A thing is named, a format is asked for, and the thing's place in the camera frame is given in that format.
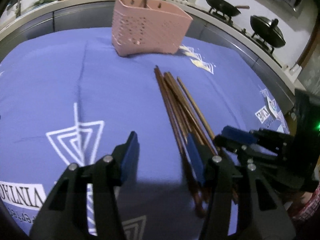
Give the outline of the person's hand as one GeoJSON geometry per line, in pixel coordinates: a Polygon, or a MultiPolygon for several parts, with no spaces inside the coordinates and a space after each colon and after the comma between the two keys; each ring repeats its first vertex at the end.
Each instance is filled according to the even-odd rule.
{"type": "Polygon", "coordinates": [[[316,214],[319,209],[319,185],[312,193],[309,200],[305,203],[298,204],[293,212],[293,220],[306,221],[316,214]]]}

